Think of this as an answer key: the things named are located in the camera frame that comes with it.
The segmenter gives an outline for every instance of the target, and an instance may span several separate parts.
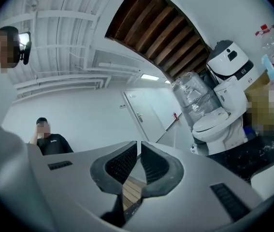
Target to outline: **water bottle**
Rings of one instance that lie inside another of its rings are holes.
[[[268,55],[271,63],[274,66],[274,25],[270,28],[266,24],[262,25],[261,31],[255,33],[256,36],[261,35],[261,48],[262,52],[265,55]]]

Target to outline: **black t-shirt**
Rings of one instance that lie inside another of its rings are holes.
[[[44,156],[73,152],[66,139],[59,134],[51,134],[47,138],[39,138],[37,146]]]

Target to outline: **plastic wrap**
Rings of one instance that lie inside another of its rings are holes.
[[[187,107],[209,92],[209,87],[195,72],[185,73],[172,83],[174,95],[181,107]]]
[[[214,91],[195,72],[176,80],[172,89],[191,130],[201,117],[221,106]]]
[[[196,99],[191,105],[182,107],[182,112],[185,118],[187,118],[187,116],[190,117],[190,123],[192,124],[188,124],[192,128],[192,126],[204,115],[219,108],[220,106],[221,105],[216,94],[213,92],[213,90],[209,90],[208,93]]]

